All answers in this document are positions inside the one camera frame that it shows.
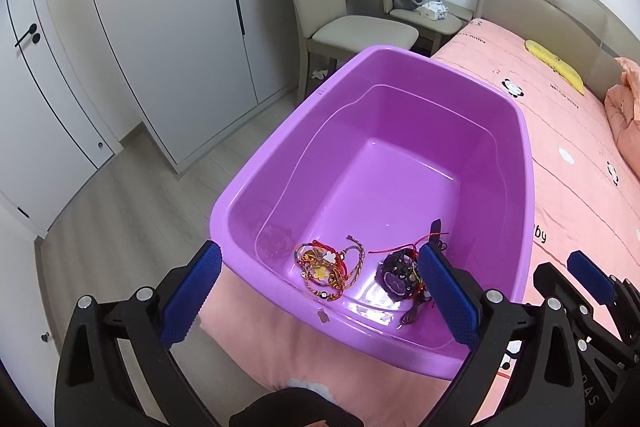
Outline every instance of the chair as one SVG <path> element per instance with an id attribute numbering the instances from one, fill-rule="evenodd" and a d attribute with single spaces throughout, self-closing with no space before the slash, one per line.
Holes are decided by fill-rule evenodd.
<path id="1" fill-rule="evenodd" d="M 381 4 L 386 17 L 410 24 L 418 30 L 421 37 L 433 41 L 431 54 L 440 48 L 443 35 L 450 36 L 457 33 L 466 22 L 473 18 L 471 10 L 450 2 L 444 2 L 449 8 L 449 13 L 445 19 L 439 21 L 432 21 L 428 17 L 420 15 L 417 10 L 395 9 L 393 0 L 381 0 Z"/>
<path id="2" fill-rule="evenodd" d="M 362 50 L 377 44 L 410 49 L 418 31 L 406 24 L 347 15 L 345 0 L 293 0 L 298 21 L 300 44 L 300 83 L 298 103 L 306 96 L 309 53 L 336 60 L 349 60 Z"/>

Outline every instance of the metal bolt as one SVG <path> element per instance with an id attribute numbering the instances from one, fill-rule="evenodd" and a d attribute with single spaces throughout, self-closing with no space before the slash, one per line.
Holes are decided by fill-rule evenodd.
<path id="1" fill-rule="evenodd" d="M 92 299 L 90 295 L 82 296 L 81 298 L 78 299 L 78 307 L 84 310 L 85 308 L 89 307 L 89 305 L 91 304 L 91 301 Z"/>
<path id="2" fill-rule="evenodd" d="M 139 301 L 148 301 L 154 294 L 154 291 L 151 288 L 147 288 L 146 286 L 144 288 L 140 288 L 137 292 L 136 292 L 136 299 L 138 299 Z"/>
<path id="3" fill-rule="evenodd" d="M 498 290 L 489 290 L 486 293 L 486 298 L 494 304 L 502 302 L 502 294 Z"/>
<path id="4" fill-rule="evenodd" d="M 562 302 L 560 302 L 558 299 L 556 299 L 555 297 L 549 297 L 546 300 L 546 304 L 548 304 L 548 306 L 552 309 L 552 310 L 559 310 L 560 308 L 562 308 Z"/>

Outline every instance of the wooden floor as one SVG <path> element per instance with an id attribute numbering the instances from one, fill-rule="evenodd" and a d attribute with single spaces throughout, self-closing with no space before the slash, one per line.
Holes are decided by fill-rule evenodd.
<path id="1" fill-rule="evenodd" d="M 101 169 L 54 223 L 40 249 L 52 332 L 60 345 L 82 295 L 129 298 L 187 263 L 209 238 L 210 210 L 236 172 L 294 109 L 277 101 L 178 179 L 146 132 Z M 266 390 L 245 374 L 197 322 L 172 348 L 200 399 L 226 425 Z M 162 419 L 128 343 L 127 367 L 145 410 Z"/>

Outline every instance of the panda print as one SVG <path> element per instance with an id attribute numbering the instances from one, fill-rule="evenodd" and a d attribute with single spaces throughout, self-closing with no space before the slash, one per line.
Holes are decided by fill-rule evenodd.
<path id="1" fill-rule="evenodd" d="M 505 78 L 502 81 L 502 85 L 504 86 L 504 89 L 507 90 L 507 92 L 513 97 L 513 98 L 517 98 L 519 96 L 524 96 L 524 91 L 521 90 L 518 86 L 516 86 L 515 84 L 513 84 L 513 82 L 511 82 L 508 78 Z"/>
<path id="2" fill-rule="evenodd" d="M 609 176 L 611 176 L 611 181 L 613 181 L 613 184 L 615 186 L 618 186 L 618 183 L 620 183 L 620 178 L 618 178 L 616 168 L 609 162 L 607 162 L 607 171 L 609 171 Z"/>

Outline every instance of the yellow plush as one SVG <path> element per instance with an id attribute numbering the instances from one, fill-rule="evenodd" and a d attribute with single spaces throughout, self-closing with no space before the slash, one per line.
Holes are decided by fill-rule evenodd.
<path id="1" fill-rule="evenodd" d="M 524 47 L 534 57 L 542 60 L 547 66 L 562 76 L 569 84 L 575 87 L 580 94 L 584 94 L 584 84 L 580 75 L 574 68 L 567 64 L 564 60 L 554 55 L 548 49 L 543 48 L 535 41 L 525 41 Z"/>

